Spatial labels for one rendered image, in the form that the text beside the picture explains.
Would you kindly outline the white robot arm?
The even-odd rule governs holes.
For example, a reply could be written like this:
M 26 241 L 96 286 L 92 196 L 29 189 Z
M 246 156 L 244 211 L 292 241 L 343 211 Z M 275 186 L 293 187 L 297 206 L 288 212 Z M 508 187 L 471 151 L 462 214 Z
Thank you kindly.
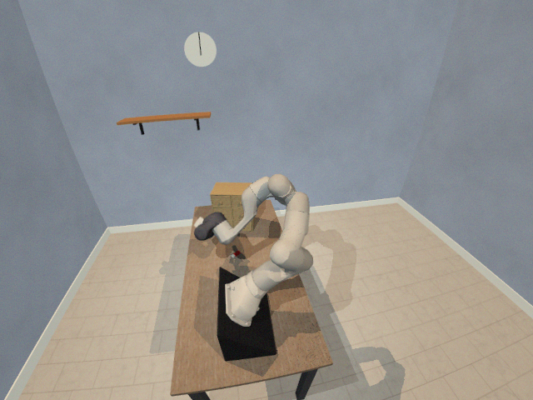
M 273 197 L 286 206 L 286 214 L 281 236 L 270 250 L 271 260 L 246 276 L 225 284 L 226 314 L 243 327 L 251 326 L 251 318 L 260 309 L 259 304 L 269 289 L 309 270 L 313 265 L 313 256 L 305 248 L 301 249 L 308 233 L 308 196 L 297 192 L 282 174 L 262 177 L 243 191 L 244 216 L 235 227 L 231 226 L 221 212 L 214 212 L 205 218 L 199 217 L 194 224 L 194 235 L 199 241 L 215 236 L 221 244 L 227 245 L 257 215 L 259 205 Z

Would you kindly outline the small wooden chest of drawers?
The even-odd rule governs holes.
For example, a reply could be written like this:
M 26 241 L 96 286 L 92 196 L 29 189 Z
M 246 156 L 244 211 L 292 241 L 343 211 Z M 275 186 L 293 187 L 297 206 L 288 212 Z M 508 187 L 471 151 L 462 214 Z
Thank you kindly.
M 232 196 L 241 196 L 242 192 L 252 183 L 253 182 L 216 182 L 210 194 L 211 202 L 212 202 L 212 195 L 222 195 L 222 196 L 231 196 L 231 204 L 232 204 Z M 221 208 L 233 209 L 233 208 L 243 208 L 243 207 L 221 207 Z M 241 219 L 234 219 L 233 210 L 232 210 L 232 219 L 227 219 L 227 220 L 241 220 Z M 252 219 L 252 230 L 249 232 L 253 232 L 254 222 L 255 222 L 255 218 Z

